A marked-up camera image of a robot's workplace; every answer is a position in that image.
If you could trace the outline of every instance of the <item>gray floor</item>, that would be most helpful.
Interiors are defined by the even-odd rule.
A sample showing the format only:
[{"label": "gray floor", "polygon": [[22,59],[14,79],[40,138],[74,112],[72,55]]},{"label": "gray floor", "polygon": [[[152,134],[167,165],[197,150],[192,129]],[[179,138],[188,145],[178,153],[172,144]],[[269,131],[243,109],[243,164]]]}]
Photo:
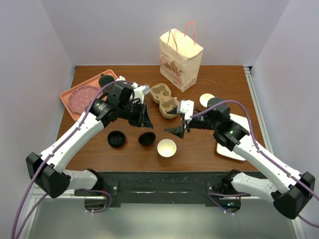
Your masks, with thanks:
[{"label": "gray floor", "polygon": [[83,199],[45,199],[29,239],[295,239],[291,220],[268,202],[243,200],[231,216],[204,205],[122,204],[85,213]]}]

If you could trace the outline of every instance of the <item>paper bag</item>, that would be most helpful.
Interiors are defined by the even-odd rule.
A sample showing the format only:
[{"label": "paper bag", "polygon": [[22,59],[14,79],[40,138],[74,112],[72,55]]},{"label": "paper bag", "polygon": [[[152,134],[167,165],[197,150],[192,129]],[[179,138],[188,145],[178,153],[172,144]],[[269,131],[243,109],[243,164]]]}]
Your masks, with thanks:
[{"label": "paper bag", "polygon": [[[186,35],[189,24],[194,24],[193,39]],[[172,29],[159,39],[160,72],[184,92],[196,83],[203,55],[203,47],[195,42],[195,23],[188,23],[184,33]]]}]

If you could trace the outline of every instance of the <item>pink plate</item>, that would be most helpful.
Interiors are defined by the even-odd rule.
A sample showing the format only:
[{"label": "pink plate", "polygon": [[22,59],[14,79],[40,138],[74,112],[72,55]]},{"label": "pink plate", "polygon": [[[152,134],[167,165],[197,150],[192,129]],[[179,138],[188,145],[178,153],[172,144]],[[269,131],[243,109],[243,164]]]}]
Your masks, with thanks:
[{"label": "pink plate", "polygon": [[77,88],[69,97],[70,109],[78,114],[83,113],[98,91],[99,88],[94,86],[81,86]]}]

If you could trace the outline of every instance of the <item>pink tray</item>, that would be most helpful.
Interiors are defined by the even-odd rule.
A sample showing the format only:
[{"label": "pink tray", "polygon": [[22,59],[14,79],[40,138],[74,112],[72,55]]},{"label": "pink tray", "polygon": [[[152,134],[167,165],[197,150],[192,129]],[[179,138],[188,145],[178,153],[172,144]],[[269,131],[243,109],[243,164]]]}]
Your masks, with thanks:
[{"label": "pink tray", "polygon": [[104,75],[110,75],[113,76],[114,79],[116,80],[118,77],[115,75],[115,73],[112,70],[107,70],[105,72],[100,73],[99,75],[96,75],[95,77],[92,77],[91,79],[71,88],[70,90],[63,92],[62,94],[60,94],[60,99],[63,102],[66,110],[69,112],[69,114],[71,115],[72,119],[74,121],[77,121],[80,118],[80,114],[73,112],[70,107],[69,107],[69,98],[71,96],[71,94],[79,87],[82,86],[94,86],[100,89],[100,85],[99,85],[99,79],[101,77],[101,74]]}]

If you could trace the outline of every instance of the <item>white plate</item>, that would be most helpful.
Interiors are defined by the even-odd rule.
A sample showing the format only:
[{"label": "white plate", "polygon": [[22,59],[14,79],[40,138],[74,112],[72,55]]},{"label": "white plate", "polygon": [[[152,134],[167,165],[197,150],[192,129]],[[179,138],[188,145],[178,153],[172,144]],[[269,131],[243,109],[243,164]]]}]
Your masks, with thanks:
[{"label": "white plate", "polygon": [[[245,117],[242,116],[238,116],[235,114],[230,114],[230,118],[235,121],[236,123],[239,123],[241,126],[243,126],[245,129],[249,130],[249,124],[248,124],[248,120]],[[219,143],[217,144],[217,149],[216,149],[217,153],[232,159],[236,159],[239,161],[245,161],[245,159],[241,156],[239,156],[238,154],[231,152],[228,150],[228,148],[221,146]]]}]

